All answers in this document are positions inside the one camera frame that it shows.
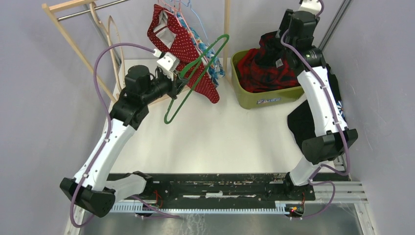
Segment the red plaid shirt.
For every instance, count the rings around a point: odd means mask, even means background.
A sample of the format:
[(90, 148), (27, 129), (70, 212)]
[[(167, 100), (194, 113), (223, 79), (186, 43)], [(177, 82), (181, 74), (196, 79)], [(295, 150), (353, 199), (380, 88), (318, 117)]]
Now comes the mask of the red plaid shirt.
[(262, 93), (300, 85), (294, 71), (288, 66), (279, 36), (279, 31), (263, 34), (259, 48), (250, 49), (237, 62), (239, 84), (244, 90)]

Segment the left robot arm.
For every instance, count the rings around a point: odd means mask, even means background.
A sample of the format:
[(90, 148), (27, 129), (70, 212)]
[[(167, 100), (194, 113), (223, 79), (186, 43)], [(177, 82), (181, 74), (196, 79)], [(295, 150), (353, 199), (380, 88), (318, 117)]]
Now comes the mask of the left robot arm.
[(97, 217), (106, 216), (114, 204), (133, 195), (150, 198), (151, 176), (136, 171), (121, 179), (108, 179), (119, 154), (149, 113), (149, 104), (168, 95), (176, 99), (188, 80), (173, 73), (169, 78), (160, 66), (151, 73), (144, 65), (133, 66), (125, 76), (125, 88), (109, 113), (109, 124), (84, 166), (72, 178), (64, 178), (60, 189), (71, 202)]

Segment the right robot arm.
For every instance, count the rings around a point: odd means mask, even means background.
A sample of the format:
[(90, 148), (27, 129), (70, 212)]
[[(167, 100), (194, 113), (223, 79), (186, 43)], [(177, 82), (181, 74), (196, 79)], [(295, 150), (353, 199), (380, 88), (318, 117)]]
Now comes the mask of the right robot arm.
[(320, 20), (318, 13), (287, 9), (276, 35), (284, 50), (288, 67), (294, 72), (304, 94), (314, 123), (314, 136), (300, 141), (303, 157), (286, 176), (283, 195), (295, 200), (302, 194), (302, 186), (311, 184), (317, 173), (341, 155), (350, 163), (349, 148), (357, 140), (356, 129), (350, 129), (338, 110), (329, 82), (329, 70), (322, 51), (313, 45), (314, 31)]

